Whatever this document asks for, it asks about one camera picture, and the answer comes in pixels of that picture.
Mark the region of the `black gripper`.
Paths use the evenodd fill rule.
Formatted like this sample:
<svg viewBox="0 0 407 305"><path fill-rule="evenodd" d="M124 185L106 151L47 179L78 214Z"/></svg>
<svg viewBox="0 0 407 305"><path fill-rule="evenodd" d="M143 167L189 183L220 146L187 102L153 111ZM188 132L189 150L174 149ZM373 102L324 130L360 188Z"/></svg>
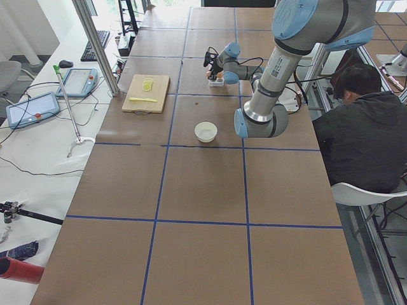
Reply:
<svg viewBox="0 0 407 305"><path fill-rule="evenodd" d="M219 61L218 57L214 57L209 61L211 68L209 69L211 75L210 79L215 81L217 79L217 74L223 72L223 63Z"/></svg>

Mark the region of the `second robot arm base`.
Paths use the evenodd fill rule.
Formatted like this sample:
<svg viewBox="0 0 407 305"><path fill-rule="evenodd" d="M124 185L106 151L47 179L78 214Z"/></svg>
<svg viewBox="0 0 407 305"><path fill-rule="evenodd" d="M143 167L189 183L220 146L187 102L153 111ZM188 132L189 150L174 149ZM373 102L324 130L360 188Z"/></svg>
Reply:
<svg viewBox="0 0 407 305"><path fill-rule="evenodd" d="M388 76L406 76L406 44L395 55L377 54L380 68Z"/></svg>

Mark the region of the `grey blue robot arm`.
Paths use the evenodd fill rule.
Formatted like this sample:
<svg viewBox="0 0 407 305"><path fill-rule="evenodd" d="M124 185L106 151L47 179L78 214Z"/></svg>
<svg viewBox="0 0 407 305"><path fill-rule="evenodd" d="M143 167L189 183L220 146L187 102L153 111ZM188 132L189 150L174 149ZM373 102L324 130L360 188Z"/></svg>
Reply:
<svg viewBox="0 0 407 305"><path fill-rule="evenodd" d="M299 61L315 44L327 51L357 48L373 37L375 1L281 1L273 15L275 48L265 68L241 65L240 47L229 43L220 54L207 52L208 79L223 73L226 84L249 80L253 94L234 113L235 132L242 138L279 136L288 126L286 108L278 103Z"/></svg>

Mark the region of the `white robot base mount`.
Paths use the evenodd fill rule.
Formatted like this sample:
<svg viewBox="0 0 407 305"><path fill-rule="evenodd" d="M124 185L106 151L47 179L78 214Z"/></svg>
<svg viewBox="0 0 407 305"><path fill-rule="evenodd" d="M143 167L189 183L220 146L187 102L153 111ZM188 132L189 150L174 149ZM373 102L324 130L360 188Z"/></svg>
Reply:
<svg viewBox="0 0 407 305"><path fill-rule="evenodd" d="M282 104L288 113L294 113L300 109L301 97L295 84L288 84L278 98L278 103Z"/></svg>

